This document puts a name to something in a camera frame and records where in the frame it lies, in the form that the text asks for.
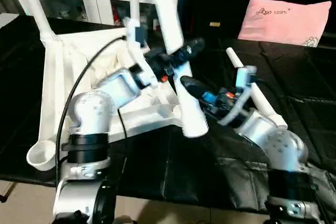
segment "wire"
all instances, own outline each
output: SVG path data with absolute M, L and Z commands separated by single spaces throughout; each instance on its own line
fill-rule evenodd
M 118 115 L 119 115 L 119 119 L 120 119 L 120 122 L 121 122 L 121 125 L 122 125 L 122 129 L 124 130 L 125 138 L 127 138 L 127 133 L 126 133 L 125 124 L 124 124 L 124 121 L 122 120 L 121 113 L 120 113 L 120 110 L 119 110 L 119 109 L 118 109 Z
M 88 62 L 88 64 L 84 67 L 84 69 L 82 70 L 82 72 L 80 73 L 79 77 L 77 78 L 75 84 L 73 85 L 69 96 L 67 98 L 67 101 L 64 105 L 64 109 L 62 112 L 62 116 L 59 122 L 59 126 L 58 126 L 58 130 L 57 130 L 57 136 L 56 136 L 56 189 L 57 189 L 57 185 L 59 183 L 59 153 L 60 153 L 60 140 L 61 140 L 61 134 L 62 134 L 62 128 L 63 128 L 63 124 L 65 121 L 65 117 L 67 115 L 67 111 L 72 99 L 73 94 L 75 93 L 75 90 L 80 82 L 80 80 L 83 78 L 84 74 L 86 73 L 86 71 L 91 67 L 92 63 L 97 59 L 97 57 L 106 49 L 108 48 L 111 44 L 115 43 L 118 40 L 126 40 L 126 36 L 122 36 L 122 37 L 118 37 L 112 41 L 110 41 L 109 43 L 107 43 L 105 46 L 103 46 L 93 57 L 92 59 Z

